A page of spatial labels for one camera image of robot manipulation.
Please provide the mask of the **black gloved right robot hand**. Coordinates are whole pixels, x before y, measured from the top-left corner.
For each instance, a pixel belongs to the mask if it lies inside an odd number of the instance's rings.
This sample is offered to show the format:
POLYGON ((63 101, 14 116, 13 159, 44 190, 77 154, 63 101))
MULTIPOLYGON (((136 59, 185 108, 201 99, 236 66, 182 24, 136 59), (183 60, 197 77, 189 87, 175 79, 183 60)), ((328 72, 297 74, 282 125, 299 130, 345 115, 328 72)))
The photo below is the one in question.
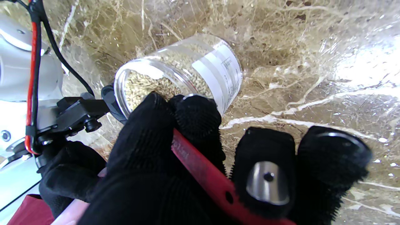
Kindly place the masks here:
POLYGON ((39 192, 56 219, 75 199, 91 203, 106 161, 79 141, 64 141, 42 147, 38 173, 39 192))

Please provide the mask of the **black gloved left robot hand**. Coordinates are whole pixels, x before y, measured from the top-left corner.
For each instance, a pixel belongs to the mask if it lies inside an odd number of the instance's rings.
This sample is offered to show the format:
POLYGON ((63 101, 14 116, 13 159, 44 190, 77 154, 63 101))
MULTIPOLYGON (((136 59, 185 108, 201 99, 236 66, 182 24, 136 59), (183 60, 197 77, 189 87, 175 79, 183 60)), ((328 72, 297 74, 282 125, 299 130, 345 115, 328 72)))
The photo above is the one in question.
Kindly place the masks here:
POLYGON ((79 225, 330 225, 368 175, 371 149, 346 132, 249 127, 226 177, 214 100, 150 93, 130 114, 79 225))

